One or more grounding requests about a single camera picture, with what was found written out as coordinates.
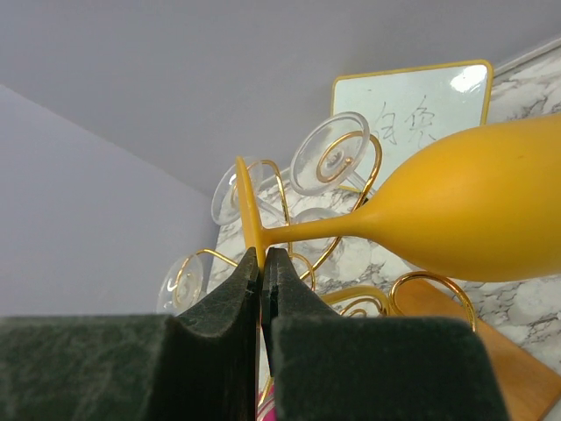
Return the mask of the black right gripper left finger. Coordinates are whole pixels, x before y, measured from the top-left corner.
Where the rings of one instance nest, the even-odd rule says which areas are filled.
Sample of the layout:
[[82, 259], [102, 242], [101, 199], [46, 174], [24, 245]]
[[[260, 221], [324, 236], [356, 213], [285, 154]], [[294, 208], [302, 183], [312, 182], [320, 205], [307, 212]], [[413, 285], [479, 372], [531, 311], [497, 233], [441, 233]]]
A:
[[258, 371], [252, 249], [178, 316], [1, 321], [4, 420], [253, 420]]

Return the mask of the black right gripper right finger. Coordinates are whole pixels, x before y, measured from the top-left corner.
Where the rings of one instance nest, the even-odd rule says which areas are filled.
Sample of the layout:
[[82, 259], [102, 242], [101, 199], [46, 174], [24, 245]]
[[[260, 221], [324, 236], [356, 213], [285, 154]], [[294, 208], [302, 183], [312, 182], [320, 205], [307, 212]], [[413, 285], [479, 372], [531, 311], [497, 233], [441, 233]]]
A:
[[262, 304], [279, 420], [508, 419], [465, 322], [340, 316], [281, 248], [267, 253]]

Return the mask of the pink plastic goblet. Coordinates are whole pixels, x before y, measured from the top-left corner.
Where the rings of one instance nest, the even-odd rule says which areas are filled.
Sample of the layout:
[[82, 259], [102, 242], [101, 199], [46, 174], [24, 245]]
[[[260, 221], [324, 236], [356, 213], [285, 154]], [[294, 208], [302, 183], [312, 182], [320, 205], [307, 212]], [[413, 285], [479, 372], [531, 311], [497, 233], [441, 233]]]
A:
[[257, 421], [276, 421], [273, 384], [265, 387], [259, 396]]

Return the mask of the clear round wine glass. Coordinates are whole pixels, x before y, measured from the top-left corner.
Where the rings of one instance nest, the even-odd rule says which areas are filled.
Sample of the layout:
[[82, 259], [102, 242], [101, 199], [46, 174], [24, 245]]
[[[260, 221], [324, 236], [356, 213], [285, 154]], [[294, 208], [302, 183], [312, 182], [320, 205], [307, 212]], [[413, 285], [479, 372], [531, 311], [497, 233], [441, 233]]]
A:
[[290, 165], [290, 184], [303, 196], [318, 196], [336, 187], [362, 189], [357, 173], [369, 144], [366, 119], [353, 111], [324, 120], [299, 146]]

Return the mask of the yellow plastic goblet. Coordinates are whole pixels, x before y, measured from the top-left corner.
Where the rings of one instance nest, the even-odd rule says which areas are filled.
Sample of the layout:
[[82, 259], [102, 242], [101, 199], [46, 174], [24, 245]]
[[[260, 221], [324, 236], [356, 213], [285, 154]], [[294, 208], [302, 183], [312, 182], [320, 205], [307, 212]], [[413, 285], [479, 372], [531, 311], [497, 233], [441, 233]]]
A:
[[472, 282], [560, 271], [560, 117], [482, 125], [403, 162], [363, 206], [340, 217], [266, 229], [245, 162], [236, 161], [245, 245], [360, 237], [409, 263]]

